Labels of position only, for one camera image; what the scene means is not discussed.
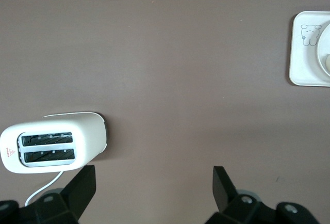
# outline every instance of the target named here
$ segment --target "table surface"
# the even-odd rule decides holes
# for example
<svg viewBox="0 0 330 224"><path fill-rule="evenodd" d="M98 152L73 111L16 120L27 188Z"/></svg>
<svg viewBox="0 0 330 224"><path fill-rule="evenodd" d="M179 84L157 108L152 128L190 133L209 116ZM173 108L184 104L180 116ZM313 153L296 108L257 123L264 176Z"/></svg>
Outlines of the table surface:
<svg viewBox="0 0 330 224"><path fill-rule="evenodd" d="M294 17L329 0L1 0L0 130L47 114L108 122L80 223L204 223L212 167L274 208L330 223L330 89L288 77ZM64 187L78 170L53 185ZM23 204L54 173L0 165Z"/></svg>

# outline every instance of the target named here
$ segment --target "cartoon dog drawing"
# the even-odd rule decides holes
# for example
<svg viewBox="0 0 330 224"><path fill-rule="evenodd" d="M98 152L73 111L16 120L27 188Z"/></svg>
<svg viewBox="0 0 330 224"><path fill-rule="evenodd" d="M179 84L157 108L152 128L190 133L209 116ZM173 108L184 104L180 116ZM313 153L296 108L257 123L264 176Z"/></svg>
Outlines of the cartoon dog drawing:
<svg viewBox="0 0 330 224"><path fill-rule="evenodd" d="M315 46L318 43L321 25L306 25L301 26L301 35L303 36L303 44L305 46Z"/></svg>

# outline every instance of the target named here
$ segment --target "white tray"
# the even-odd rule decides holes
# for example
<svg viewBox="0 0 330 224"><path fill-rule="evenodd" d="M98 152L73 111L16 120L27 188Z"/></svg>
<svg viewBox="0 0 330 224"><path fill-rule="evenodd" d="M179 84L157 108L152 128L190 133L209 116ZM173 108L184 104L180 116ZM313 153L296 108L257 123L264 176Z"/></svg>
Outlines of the white tray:
<svg viewBox="0 0 330 224"><path fill-rule="evenodd" d="M295 17L289 69L294 84L330 87L330 76L322 66L326 54L330 54L329 24L329 11L303 11Z"/></svg>

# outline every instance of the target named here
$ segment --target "power cord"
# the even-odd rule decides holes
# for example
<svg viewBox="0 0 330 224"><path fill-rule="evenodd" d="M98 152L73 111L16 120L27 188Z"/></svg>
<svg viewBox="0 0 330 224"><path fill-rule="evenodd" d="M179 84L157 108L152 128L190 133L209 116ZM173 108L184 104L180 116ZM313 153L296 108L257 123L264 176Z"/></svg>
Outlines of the power cord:
<svg viewBox="0 0 330 224"><path fill-rule="evenodd" d="M51 180L48 184L46 184L45 186L41 187L40 189L38 189L36 192L34 192L31 196L29 196L29 198L26 200L25 202L25 206L29 205L29 201L39 192L43 191L44 189L48 188L49 186L51 186L53 183L55 183L56 180L58 180L60 178L60 176L63 174L64 171L61 171L59 174L57 174L57 176Z"/></svg>

